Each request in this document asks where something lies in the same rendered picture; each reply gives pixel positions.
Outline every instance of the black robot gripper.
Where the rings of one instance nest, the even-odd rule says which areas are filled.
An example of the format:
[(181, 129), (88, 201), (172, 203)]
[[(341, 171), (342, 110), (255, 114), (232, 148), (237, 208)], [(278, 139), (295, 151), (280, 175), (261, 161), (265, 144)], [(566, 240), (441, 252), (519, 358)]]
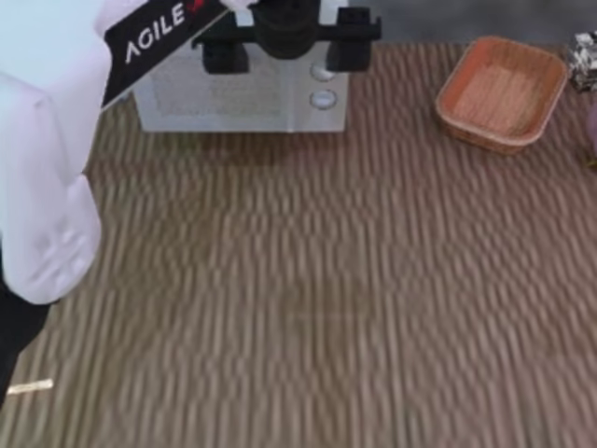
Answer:
[(371, 21), (368, 7), (340, 7), (335, 25), (319, 23), (322, 0), (261, 0), (251, 7), (253, 26), (239, 26), (227, 14), (192, 40), (201, 46), (205, 71), (211, 75), (248, 73), (244, 44), (258, 44), (272, 58), (295, 60), (317, 42), (329, 42), (326, 68), (334, 73), (367, 71), (371, 44), (382, 38), (382, 20)]

